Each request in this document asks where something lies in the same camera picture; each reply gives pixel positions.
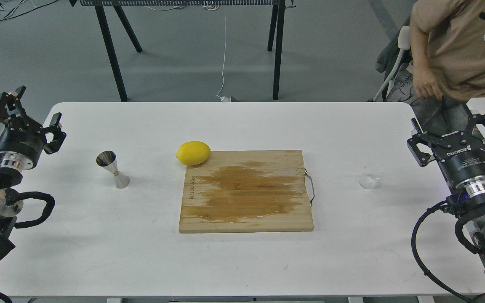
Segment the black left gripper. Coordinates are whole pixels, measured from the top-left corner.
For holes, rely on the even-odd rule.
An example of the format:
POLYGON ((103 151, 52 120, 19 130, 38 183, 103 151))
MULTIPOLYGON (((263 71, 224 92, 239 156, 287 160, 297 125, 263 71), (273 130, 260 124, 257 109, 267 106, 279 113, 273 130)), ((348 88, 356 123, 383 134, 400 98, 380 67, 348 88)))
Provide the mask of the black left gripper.
POLYGON ((61 129, 60 112, 52 116, 48 127, 29 121, 21 105, 25 90, 25 86, 20 86, 14 92, 0 94, 0 123, 5 125, 0 136, 0 164, 14 156, 21 161, 21 170, 36 167, 43 150, 46 154, 59 152, 66 138, 66 133, 61 129), (50 142, 45 136, 48 133, 53 135, 50 142))

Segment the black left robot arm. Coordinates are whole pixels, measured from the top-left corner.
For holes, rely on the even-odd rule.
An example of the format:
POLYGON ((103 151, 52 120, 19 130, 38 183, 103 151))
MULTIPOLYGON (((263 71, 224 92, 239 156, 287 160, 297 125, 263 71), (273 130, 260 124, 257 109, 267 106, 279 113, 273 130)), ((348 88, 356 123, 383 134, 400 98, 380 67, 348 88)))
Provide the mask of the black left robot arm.
POLYGON ((37 166, 42 153, 58 152, 66 138, 61 130, 61 113, 54 114, 47 127, 27 115, 21 105, 25 90, 25 86, 20 86, 14 92, 0 94, 0 123, 4 125, 0 136, 0 261, 15 247, 9 240, 14 228, 38 226, 51 215, 55 199, 50 194, 20 193, 14 186, 21 183, 23 171, 37 166), (17 222, 17 215, 29 198, 45 202, 42 214, 31 221, 17 222))

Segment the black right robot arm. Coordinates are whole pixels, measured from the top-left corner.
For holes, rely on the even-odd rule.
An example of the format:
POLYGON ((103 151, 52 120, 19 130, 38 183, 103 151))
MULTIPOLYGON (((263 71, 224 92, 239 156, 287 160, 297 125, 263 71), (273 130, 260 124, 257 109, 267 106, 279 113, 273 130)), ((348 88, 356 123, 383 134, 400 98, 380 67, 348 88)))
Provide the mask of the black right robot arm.
POLYGON ((416 119, 412 119, 412 124, 412 138, 407 141, 410 152, 420 167, 436 161, 451 193, 417 220, 410 238, 412 253, 425 276, 471 303, 472 299, 448 287, 425 266, 416 248, 416 235, 430 214, 449 213, 457 220, 454 226, 457 240, 468 251, 479 255, 485 268, 485 114, 471 114, 464 130, 444 136, 424 132, 416 119))

